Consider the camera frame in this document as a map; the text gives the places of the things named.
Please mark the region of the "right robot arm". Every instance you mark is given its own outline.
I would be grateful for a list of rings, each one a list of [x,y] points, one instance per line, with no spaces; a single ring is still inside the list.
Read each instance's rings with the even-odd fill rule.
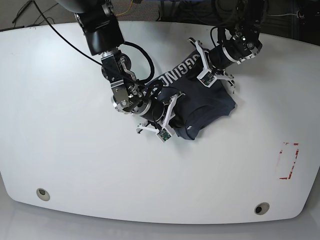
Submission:
[[[155,66],[147,52],[135,43],[124,40],[110,0],[60,0],[58,3],[74,13],[87,41],[91,55],[101,55],[101,71],[110,82],[114,107],[123,114],[134,114],[156,130],[182,125],[174,110],[173,100],[161,100],[161,80],[153,80]],[[119,47],[126,45],[140,51],[150,66],[150,75],[138,79],[131,71],[130,58]]]

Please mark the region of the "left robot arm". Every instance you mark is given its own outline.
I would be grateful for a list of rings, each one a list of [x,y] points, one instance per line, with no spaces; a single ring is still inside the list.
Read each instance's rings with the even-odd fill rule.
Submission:
[[[201,130],[216,119],[228,116],[235,108],[236,103],[221,80],[226,77],[233,85],[234,80],[226,74],[226,68],[254,58],[260,52],[264,6],[263,0],[239,0],[236,5],[239,19],[233,24],[217,26],[218,45],[205,50],[204,57],[199,56],[175,83],[180,90],[191,93],[191,97],[174,109],[175,117],[170,125],[176,132],[186,132],[188,128]]]

